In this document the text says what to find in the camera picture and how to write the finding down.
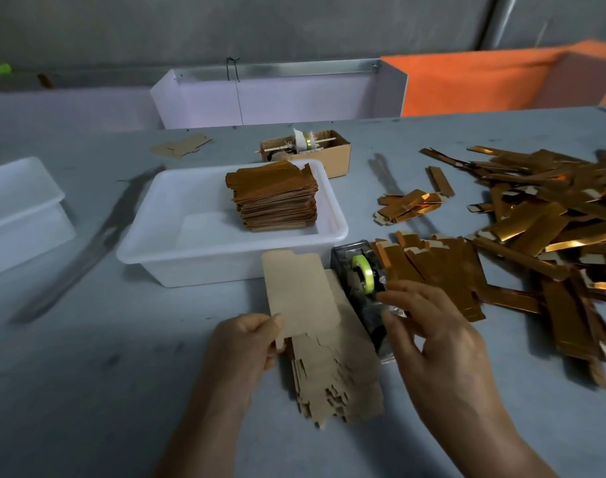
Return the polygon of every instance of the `left hand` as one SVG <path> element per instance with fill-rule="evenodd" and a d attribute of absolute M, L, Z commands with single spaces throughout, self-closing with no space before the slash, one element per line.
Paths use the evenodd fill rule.
<path fill-rule="evenodd" d="M 245 413 L 263 371 L 275 364 L 274 340 L 283 325 L 283 316 L 250 313 L 217 325 L 210 337 L 193 399 L 206 396 L 230 405 L 238 404 Z"/>

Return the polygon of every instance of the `white plastic bin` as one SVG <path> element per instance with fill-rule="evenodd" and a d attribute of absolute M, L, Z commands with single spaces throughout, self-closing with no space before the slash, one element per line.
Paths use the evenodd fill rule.
<path fill-rule="evenodd" d="M 0 272 L 75 237 L 63 199 L 36 157 L 0 166 Z"/>
<path fill-rule="evenodd" d="M 318 253 L 329 265 L 331 248 L 347 237 L 347 223 L 323 164 L 310 164 L 318 182 L 316 224 L 303 229 L 251 232 L 232 202 L 225 175 L 262 164 L 173 169 L 155 177 L 117 258 L 140 263 L 165 287 L 185 287 L 263 276 L 266 250 Z"/>

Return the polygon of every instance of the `small cardboard box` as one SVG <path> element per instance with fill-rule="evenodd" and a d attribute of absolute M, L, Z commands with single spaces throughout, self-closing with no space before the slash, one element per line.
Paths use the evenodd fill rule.
<path fill-rule="evenodd" d="M 300 154 L 288 154 L 283 151 L 266 152 L 266 149 L 280 147 L 287 142 L 294 141 L 293 136 L 271 139 L 260 143 L 261 158 L 264 162 L 278 160 L 317 159 L 323 163 L 328 178 L 345 176 L 349 172 L 349 158 L 351 156 L 351 143 L 345 140 L 335 130 L 319 130 L 314 133 L 317 141 L 336 137 L 333 141 L 320 143 L 317 150 L 307 151 Z"/>

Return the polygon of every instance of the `gray table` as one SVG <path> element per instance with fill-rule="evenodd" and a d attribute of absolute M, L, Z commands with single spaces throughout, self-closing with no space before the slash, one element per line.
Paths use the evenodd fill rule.
<path fill-rule="evenodd" d="M 410 228 L 464 235 L 488 221 L 466 205 L 482 187 L 443 170 L 456 197 L 408 224 L 371 219 L 376 198 L 430 183 L 424 146 L 478 159 L 467 146 L 548 148 L 585 159 L 606 149 L 606 113 L 594 108 L 298 124 L 335 128 L 353 144 L 349 175 L 332 180 L 350 227 L 346 242 Z M 13 315 L 89 243 L 127 180 L 165 163 L 188 168 L 256 160 L 258 142 L 289 125 L 212 128 L 214 141 L 182 161 L 148 152 L 186 131 L 135 132 L 42 143 L 0 144 L 0 162 L 35 155 L 66 193 L 77 237 L 0 274 L 0 477 L 127 477 L 154 466 L 186 403 L 212 328 L 244 312 L 267 312 L 263 281 L 166 289 L 140 266 L 108 254 L 44 316 Z M 380 171 L 387 163 L 393 179 Z M 521 288 L 517 276 L 485 263 L 488 280 Z M 606 318 L 606 305 L 600 305 Z M 524 438 L 563 476 L 606 477 L 606 391 L 593 389 L 554 350 L 541 319 L 485 306 L 485 337 L 506 407 Z M 384 416 L 319 431 L 288 391 L 289 366 L 268 372 L 239 438 L 239 477 L 458 476 L 422 426 L 391 363 L 380 377 Z"/>

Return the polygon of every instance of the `green tape roll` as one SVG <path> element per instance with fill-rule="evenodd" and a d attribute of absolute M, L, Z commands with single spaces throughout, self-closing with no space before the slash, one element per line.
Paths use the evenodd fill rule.
<path fill-rule="evenodd" d="M 359 267 L 360 271 L 363 273 L 365 278 L 365 282 L 363 284 L 363 292 L 365 295 L 373 292 L 373 270 L 371 269 L 371 265 L 367 261 L 364 255 L 356 255 L 351 259 L 351 267 Z"/>

